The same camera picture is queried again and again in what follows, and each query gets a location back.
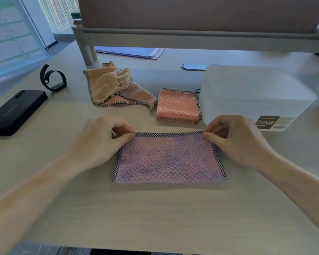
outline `person's left hand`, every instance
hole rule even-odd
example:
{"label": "person's left hand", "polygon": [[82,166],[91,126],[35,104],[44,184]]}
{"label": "person's left hand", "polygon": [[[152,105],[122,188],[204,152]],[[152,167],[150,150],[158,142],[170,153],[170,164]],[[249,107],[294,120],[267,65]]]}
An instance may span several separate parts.
{"label": "person's left hand", "polygon": [[135,133],[122,118],[100,116],[89,119],[68,151],[76,173],[105,163],[130,142]]}

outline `forearm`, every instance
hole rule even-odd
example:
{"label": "forearm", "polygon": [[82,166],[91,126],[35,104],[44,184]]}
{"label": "forearm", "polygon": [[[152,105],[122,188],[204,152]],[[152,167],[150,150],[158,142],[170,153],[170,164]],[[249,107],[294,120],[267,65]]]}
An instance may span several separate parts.
{"label": "forearm", "polygon": [[0,255],[14,247],[72,179],[72,166],[68,157],[59,158],[0,197]]}
{"label": "forearm", "polygon": [[319,178],[280,155],[256,168],[274,183],[319,228]]}

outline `white plastic box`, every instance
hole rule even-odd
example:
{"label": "white plastic box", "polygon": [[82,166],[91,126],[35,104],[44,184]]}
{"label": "white plastic box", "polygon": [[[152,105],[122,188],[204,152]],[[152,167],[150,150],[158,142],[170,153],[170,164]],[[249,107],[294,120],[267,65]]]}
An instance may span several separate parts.
{"label": "white plastic box", "polygon": [[317,95],[282,69],[208,66],[200,93],[202,119],[243,115],[263,131],[284,131]]}

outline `folded towel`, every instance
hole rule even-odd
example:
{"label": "folded towel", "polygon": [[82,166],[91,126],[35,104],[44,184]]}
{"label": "folded towel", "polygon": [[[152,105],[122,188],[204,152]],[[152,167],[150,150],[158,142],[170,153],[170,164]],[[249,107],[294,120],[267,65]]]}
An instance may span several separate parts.
{"label": "folded towel", "polygon": [[102,69],[83,70],[91,100],[98,106],[115,104],[145,105],[154,110],[157,99],[131,82],[129,69],[118,69],[113,62],[103,63]]}
{"label": "folded towel", "polygon": [[138,183],[203,183],[226,180],[216,145],[202,132],[136,133],[117,152],[112,181]]}
{"label": "folded towel", "polygon": [[202,119],[199,97],[190,91],[162,89],[158,97],[157,119],[194,124]]}

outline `brown panel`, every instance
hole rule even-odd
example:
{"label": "brown panel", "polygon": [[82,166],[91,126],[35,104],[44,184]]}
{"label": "brown panel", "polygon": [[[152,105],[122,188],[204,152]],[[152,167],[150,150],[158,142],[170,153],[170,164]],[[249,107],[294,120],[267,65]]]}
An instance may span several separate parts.
{"label": "brown panel", "polygon": [[314,33],[319,0],[79,0],[84,27]]}

